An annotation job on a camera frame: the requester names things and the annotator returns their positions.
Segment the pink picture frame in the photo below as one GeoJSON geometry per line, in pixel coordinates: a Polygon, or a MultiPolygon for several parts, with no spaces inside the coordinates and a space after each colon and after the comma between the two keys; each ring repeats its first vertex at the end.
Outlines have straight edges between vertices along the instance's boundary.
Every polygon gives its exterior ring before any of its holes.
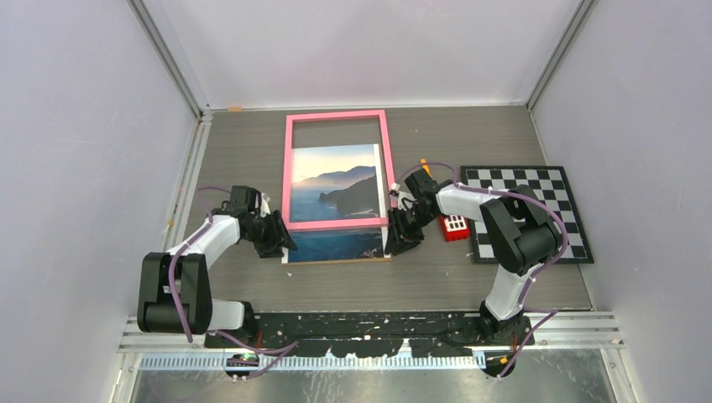
{"type": "Polygon", "coordinates": [[[317,230],[345,230],[345,229],[360,229],[360,228],[375,228],[386,227],[389,223],[387,217],[371,217],[371,218],[355,218],[342,220],[325,220],[311,222],[292,222],[291,221],[291,179],[293,168],[293,134],[295,123],[308,122],[326,122],[333,120],[354,120],[377,118],[380,127],[380,139],[382,145],[382,156],[385,162],[385,178],[386,185],[389,186],[395,183],[395,173],[393,168],[393,159],[390,150],[390,136],[387,125],[385,110],[358,110],[358,111],[341,111],[328,113],[303,113],[291,114],[285,118],[285,149],[284,149],[284,167],[283,167],[283,186],[282,186],[282,210],[281,215],[284,219],[286,228],[291,232],[305,232],[317,230]]]}

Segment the landscape photo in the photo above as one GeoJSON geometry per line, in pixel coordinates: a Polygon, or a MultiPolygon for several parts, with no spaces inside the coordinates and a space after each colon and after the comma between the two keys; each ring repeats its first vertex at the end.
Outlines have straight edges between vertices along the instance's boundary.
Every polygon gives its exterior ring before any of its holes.
{"type": "Polygon", "coordinates": [[[283,217],[296,249],[282,264],[384,261],[388,180],[379,144],[294,148],[283,217]]]}

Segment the orange handled screwdriver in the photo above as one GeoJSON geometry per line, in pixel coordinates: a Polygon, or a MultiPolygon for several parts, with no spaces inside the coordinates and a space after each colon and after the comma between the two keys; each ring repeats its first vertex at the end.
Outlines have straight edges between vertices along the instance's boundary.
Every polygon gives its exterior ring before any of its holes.
{"type": "Polygon", "coordinates": [[[427,163],[427,161],[426,161],[425,159],[421,159],[421,160],[420,160],[420,164],[421,164],[421,168],[424,169],[424,171],[425,171],[428,175],[432,175],[432,172],[430,171],[429,165],[428,165],[428,163],[427,163]]]}

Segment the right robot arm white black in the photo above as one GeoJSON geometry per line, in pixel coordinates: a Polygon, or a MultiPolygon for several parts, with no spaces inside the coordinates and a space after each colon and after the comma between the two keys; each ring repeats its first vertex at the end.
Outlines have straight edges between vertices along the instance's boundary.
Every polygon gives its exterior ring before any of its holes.
{"type": "Polygon", "coordinates": [[[568,246],[558,215],[529,186],[491,190],[458,181],[438,182],[426,170],[393,183],[395,206],[387,212],[384,251],[396,256],[424,239],[423,229],[440,217],[460,216],[484,224],[498,264],[494,284],[481,302],[474,327],[487,343],[501,344],[521,322],[523,301],[538,272],[568,246]]]}

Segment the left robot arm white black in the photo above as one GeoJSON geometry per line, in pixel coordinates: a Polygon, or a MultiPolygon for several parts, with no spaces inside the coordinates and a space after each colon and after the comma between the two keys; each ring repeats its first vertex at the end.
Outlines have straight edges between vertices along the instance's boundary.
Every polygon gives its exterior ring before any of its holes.
{"type": "Polygon", "coordinates": [[[225,331],[235,346],[246,348],[257,337],[254,309],[247,301],[213,297],[209,269],[241,241],[251,243],[261,259],[281,258],[296,243],[280,211],[250,186],[233,186],[229,198],[213,208],[186,240],[164,252],[146,254],[141,267],[137,323],[142,332],[198,334],[225,331]]]}

